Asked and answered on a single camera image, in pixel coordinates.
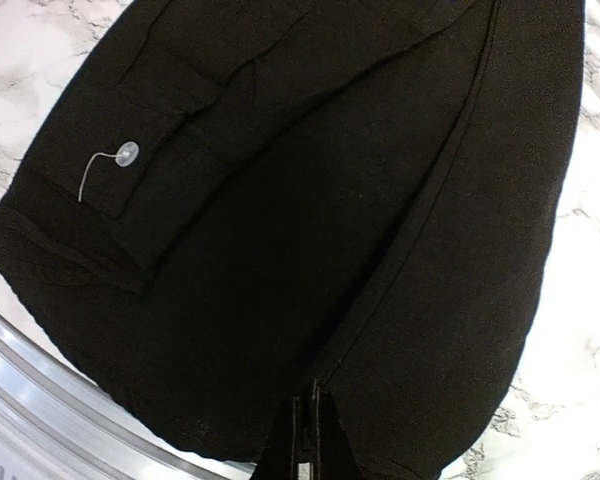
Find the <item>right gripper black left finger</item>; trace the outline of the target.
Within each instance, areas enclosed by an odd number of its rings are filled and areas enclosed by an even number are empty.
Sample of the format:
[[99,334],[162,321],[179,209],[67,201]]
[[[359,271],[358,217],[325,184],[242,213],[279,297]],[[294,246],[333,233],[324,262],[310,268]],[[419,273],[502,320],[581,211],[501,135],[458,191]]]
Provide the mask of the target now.
[[299,397],[281,404],[254,470],[257,480],[296,480],[303,451],[303,405]]

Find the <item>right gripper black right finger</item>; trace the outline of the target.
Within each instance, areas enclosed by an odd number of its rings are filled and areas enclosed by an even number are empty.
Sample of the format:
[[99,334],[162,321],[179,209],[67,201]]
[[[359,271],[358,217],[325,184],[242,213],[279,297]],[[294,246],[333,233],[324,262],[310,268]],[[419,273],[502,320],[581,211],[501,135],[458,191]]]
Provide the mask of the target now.
[[316,381],[311,386],[309,419],[311,478],[362,480],[333,395]]

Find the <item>black long sleeve shirt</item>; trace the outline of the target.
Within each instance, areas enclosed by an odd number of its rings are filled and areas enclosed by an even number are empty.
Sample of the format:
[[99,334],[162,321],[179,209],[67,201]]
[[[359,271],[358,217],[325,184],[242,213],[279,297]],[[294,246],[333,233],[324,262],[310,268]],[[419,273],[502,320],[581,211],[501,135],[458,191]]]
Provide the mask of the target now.
[[257,462],[335,400],[363,479],[436,479],[535,317],[581,1],[134,1],[0,200],[0,274],[171,446]]

